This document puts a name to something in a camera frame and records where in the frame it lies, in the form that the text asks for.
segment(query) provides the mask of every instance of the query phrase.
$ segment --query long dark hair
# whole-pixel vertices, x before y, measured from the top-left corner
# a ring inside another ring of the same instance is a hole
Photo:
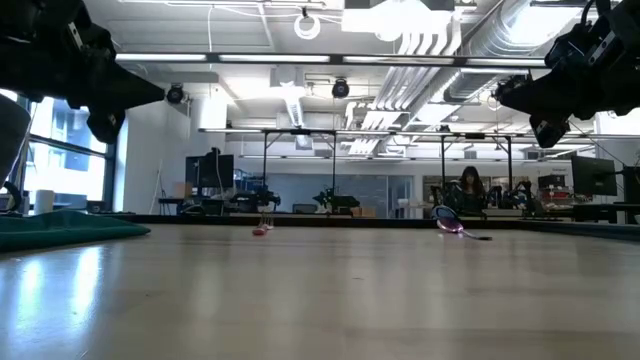
[[[473,184],[471,185],[473,189],[473,193],[476,195],[484,194],[484,186],[482,185],[482,181],[480,180],[480,174],[478,174],[478,169],[475,166],[467,166],[464,168],[462,172],[462,177],[460,178],[460,182],[462,183],[462,189],[466,190],[469,187],[467,183],[467,176],[473,176]]]

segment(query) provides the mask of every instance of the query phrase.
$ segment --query green cloth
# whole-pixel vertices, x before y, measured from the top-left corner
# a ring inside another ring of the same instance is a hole
[[[150,231],[126,221],[75,211],[24,218],[0,217],[0,253],[121,239]]]

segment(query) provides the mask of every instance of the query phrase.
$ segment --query woman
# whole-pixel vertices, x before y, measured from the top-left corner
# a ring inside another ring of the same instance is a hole
[[[467,166],[464,169],[460,178],[460,186],[464,196],[464,210],[480,211],[485,208],[486,193],[475,167]]]

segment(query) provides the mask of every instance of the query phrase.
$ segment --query white cylinder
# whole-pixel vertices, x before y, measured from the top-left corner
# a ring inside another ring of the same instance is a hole
[[[36,191],[36,204],[33,207],[36,215],[48,213],[53,211],[53,199],[55,193],[52,190],[37,190]]]

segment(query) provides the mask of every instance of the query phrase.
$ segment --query ceiling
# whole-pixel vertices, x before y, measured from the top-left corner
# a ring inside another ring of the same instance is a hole
[[[461,18],[462,34],[468,33],[497,0],[476,0],[477,9],[465,12]],[[254,53],[396,53],[400,41],[385,42],[368,33],[347,33],[341,26],[321,21],[320,34],[313,40],[303,40],[294,31],[297,9],[265,8],[266,25],[257,8],[234,8],[248,15],[214,7],[167,6],[162,3],[129,3],[119,0],[85,0],[93,21],[107,28],[119,52],[254,52]],[[343,0],[325,1],[327,10],[322,14],[339,16]],[[208,36],[210,17],[211,43]],[[265,97],[270,84],[269,65],[194,65],[194,64],[140,64],[129,67],[140,76],[153,79],[153,74],[217,73],[228,86],[235,99],[229,106],[232,121],[251,118],[274,118],[287,111],[282,99]],[[300,66],[304,73],[306,97],[301,99],[305,112],[344,114],[349,101],[361,97],[374,97],[389,71],[387,67]],[[350,98],[334,100],[331,87],[335,78],[348,80]],[[187,91],[206,93],[206,82],[185,84]],[[528,115],[500,108],[492,111],[480,96],[480,105],[463,106],[455,115],[458,121],[450,123],[452,130],[477,131],[528,128]],[[591,122],[582,122],[590,130]]]

